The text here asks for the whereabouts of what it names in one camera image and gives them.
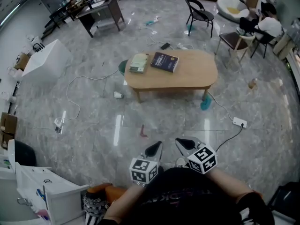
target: sneaker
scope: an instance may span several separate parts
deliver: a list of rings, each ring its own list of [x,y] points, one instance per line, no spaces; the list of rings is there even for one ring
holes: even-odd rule
[[[175,167],[186,167],[186,161],[183,158],[178,158],[175,163]]]
[[[245,34],[245,30],[241,29],[240,27],[237,27],[236,30],[238,31],[238,33],[240,35],[244,35]]]

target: marble floor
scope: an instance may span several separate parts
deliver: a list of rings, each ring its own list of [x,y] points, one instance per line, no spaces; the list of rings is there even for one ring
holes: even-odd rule
[[[125,22],[120,23],[120,32],[114,25],[107,26],[93,31],[92,39],[81,23],[74,21],[47,37],[45,44],[59,39],[72,59],[55,84],[37,87],[23,81],[16,95],[16,138],[34,148],[38,165],[50,166],[79,185],[111,182],[128,187],[129,162],[147,144],[164,142],[161,162],[168,168],[180,157],[174,144],[177,136],[196,136],[216,149],[235,135],[239,128],[214,101],[208,110],[200,109],[202,91],[145,92],[139,104],[119,72],[100,81],[76,79],[68,96],[81,106],[79,116],[65,121],[61,135],[54,131],[54,119],[63,111],[66,118],[78,113],[78,107],[66,98],[74,77],[101,78],[135,53],[158,49],[156,44],[146,43],[152,31],[139,29],[156,16],[161,18],[151,26],[157,32],[152,36],[155,41],[169,42],[174,48],[178,43],[192,45],[213,54],[218,35],[235,31],[236,24],[218,15],[214,2],[202,3],[215,15],[212,38],[204,22],[194,22],[187,36],[189,10],[185,0],[121,0]],[[279,185],[299,180],[300,107],[284,64],[270,47],[265,59],[262,54],[260,47],[252,59],[247,54],[241,64],[235,60],[226,69],[229,52],[221,43],[215,57],[218,79],[210,92],[232,117],[248,122],[247,129],[217,152],[219,167],[262,193],[267,201]],[[258,83],[251,90],[248,83],[253,78]],[[114,91],[124,98],[115,99]],[[142,125],[147,137],[140,135]]]

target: white round chair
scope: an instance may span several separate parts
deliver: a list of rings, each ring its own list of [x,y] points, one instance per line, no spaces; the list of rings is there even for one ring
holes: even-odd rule
[[[240,0],[217,0],[217,9],[222,16],[236,23],[241,17],[249,16],[247,6]]]

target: book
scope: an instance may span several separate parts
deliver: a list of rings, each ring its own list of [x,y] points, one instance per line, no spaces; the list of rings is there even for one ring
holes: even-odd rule
[[[129,71],[132,73],[143,73],[147,64],[148,54],[136,54],[130,64]]]
[[[159,68],[164,71],[173,73],[177,67],[178,62],[178,57],[163,54],[161,52],[156,52],[151,62],[151,67]]]

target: gray desk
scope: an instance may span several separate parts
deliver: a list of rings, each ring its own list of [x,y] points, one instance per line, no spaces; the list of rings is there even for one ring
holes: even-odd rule
[[[83,24],[88,34],[93,37],[90,32],[92,27],[103,27],[109,24],[115,23],[118,30],[120,31],[118,22],[120,18],[124,22],[123,15],[121,13],[120,7],[117,0],[105,1],[102,5],[89,9],[86,11],[88,6],[86,6],[78,15],[80,22]]]

